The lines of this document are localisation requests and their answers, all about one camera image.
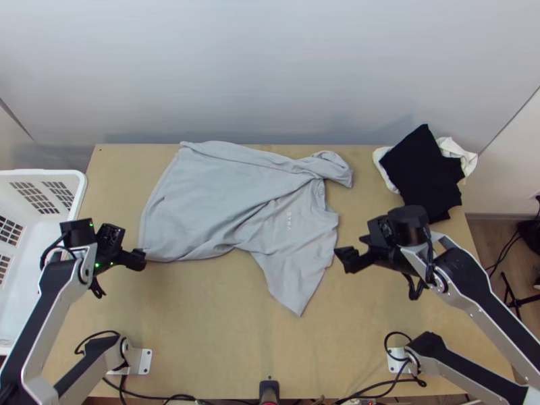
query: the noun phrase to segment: white cloth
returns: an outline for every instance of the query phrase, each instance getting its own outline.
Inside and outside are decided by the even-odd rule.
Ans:
[[[180,145],[142,212],[139,246],[148,259],[247,250],[270,293],[301,315],[337,238],[323,179],[351,187],[348,164],[329,151],[295,160],[227,142]]]
[[[444,157],[460,158],[461,170],[463,170],[463,174],[466,178],[475,170],[478,163],[478,154],[473,152],[467,152],[461,146],[455,143],[450,136],[443,136],[441,138],[438,138],[437,144],[439,145],[441,154]],[[386,155],[386,153],[392,148],[393,146],[383,146],[382,148],[377,148],[375,149],[375,152],[373,152],[372,158],[373,163],[375,164],[377,170],[379,170],[379,173],[381,174],[388,190],[392,191],[393,193],[399,194],[400,191],[394,185],[394,183],[392,183],[392,181],[388,177],[388,174],[386,173],[386,170],[384,170],[384,167],[382,167],[382,165],[380,164],[380,160],[382,159],[382,157]]]

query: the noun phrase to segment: wooden table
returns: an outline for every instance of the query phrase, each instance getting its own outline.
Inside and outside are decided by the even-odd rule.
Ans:
[[[251,147],[292,158],[329,149],[349,162],[352,189],[326,182],[327,202],[340,214],[338,246],[363,251],[358,237],[367,232],[366,222],[402,205],[371,161],[373,146]],[[124,248],[137,247],[142,208],[177,150],[178,145],[96,146],[80,217],[126,228]],[[462,208],[450,215],[432,228],[476,254]],[[142,273],[116,267],[99,280],[107,296],[97,300],[88,292],[73,305],[45,368],[51,381],[76,362],[76,344],[102,329],[116,329],[134,346],[154,350],[150,374],[127,382],[128,389],[150,395],[256,398],[259,381],[271,377],[283,398],[346,396],[394,378],[383,349],[391,331],[412,337],[433,331],[452,350],[512,378],[506,359],[465,313],[429,291],[409,301],[406,280],[388,269],[346,275],[335,259],[301,317],[270,296],[263,272],[240,250],[216,259],[149,263]],[[423,378],[426,388],[403,383],[391,394],[462,392],[443,378]],[[103,383],[92,394],[117,396]]]

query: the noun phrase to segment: basket vent hole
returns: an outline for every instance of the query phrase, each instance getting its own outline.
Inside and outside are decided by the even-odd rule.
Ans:
[[[0,285],[4,282],[5,275],[7,274],[7,268],[11,258],[0,254]]]
[[[58,198],[65,208],[71,209],[74,195],[63,182],[42,182]]]
[[[0,215],[0,241],[17,246],[23,227]]]
[[[10,182],[9,184],[40,214],[60,214],[58,208],[34,184],[30,182]]]

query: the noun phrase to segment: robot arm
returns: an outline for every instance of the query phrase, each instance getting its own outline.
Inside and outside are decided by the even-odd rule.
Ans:
[[[71,304],[97,284],[95,276],[116,264],[136,271],[146,265],[143,252],[122,250],[122,228],[104,224],[96,235],[91,219],[82,219],[62,223],[61,230],[72,257],[55,254],[43,269],[40,298],[0,371],[2,404],[82,403],[107,371],[146,374],[150,368],[151,351],[131,348],[115,334],[88,341],[84,357],[55,385],[42,377]]]
[[[486,404],[540,403],[540,342],[493,293],[476,259],[448,236],[430,232],[427,224],[422,207],[400,207],[368,222],[370,234],[360,238],[369,245],[366,254],[359,256],[352,247],[337,248],[335,253],[347,273],[381,265],[406,276],[411,299],[429,288],[449,305],[464,310],[530,387],[517,385],[453,353],[439,336],[429,332],[405,347],[414,375],[421,371],[441,375]],[[436,242],[445,251],[433,257]],[[420,278],[416,289],[412,276]]]

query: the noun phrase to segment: wooden floor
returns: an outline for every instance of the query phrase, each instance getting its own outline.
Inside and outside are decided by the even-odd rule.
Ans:
[[[510,239],[516,229],[516,221],[509,220],[486,220],[469,219],[468,220],[472,237],[478,250],[479,258],[484,267],[492,265],[500,253],[504,244]],[[497,273],[493,276],[491,284],[493,291],[502,298],[504,295],[504,283],[500,277],[501,271],[504,271],[512,289],[517,298],[526,298],[539,293],[533,288],[533,282],[540,273],[540,256],[529,250],[527,245],[518,241],[513,245],[505,261],[499,266]],[[534,302],[521,308],[521,315],[524,324],[540,338],[540,302]],[[440,397],[417,397],[417,398],[383,398],[382,404],[412,404],[412,405],[458,405],[466,401],[465,396],[440,396]],[[283,401],[283,405],[292,405],[293,400]],[[326,400],[330,405],[333,400]],[[120,402],[116,398],[89,398],[86,405],[118,405]],[[127,399],[127,403],[132,405],[154,405],[160,404],[160,401],[148,401]],[[227,400],[212,400],[214,405],[234,405],[239,402]],[[310,400],[303,400],[301,404],[310,405]]]
[[[478,255],[484,267],[492,265],[504,244],[516,231],[517,221],[469,219],[468,224]],[[506,259],[500,264],[491,279],[493,291],[504,297],[504,282],[501,271],[506,274],[516,297],[526,298],[540,291],[533,288],[540,275],[540,256],[535,254],[523,240],[517,241],[510,249]],[[540,338],[540,301],[532,302],[521,309],[523,323]]]

